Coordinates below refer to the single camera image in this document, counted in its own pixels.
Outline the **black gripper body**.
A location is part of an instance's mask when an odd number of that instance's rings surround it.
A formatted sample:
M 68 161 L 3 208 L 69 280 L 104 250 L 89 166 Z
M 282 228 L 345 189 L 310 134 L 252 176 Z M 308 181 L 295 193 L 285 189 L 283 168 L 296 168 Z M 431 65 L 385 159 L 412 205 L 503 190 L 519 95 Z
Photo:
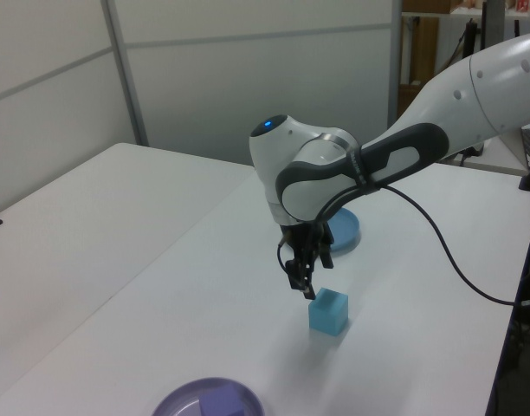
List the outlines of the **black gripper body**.
M 308 253 L 313 258 L 320 256 L 320 248 L 333 244 L 333 234 L 327 222 L 281 225 L 282 235 L 292 248 L 295 257 Z

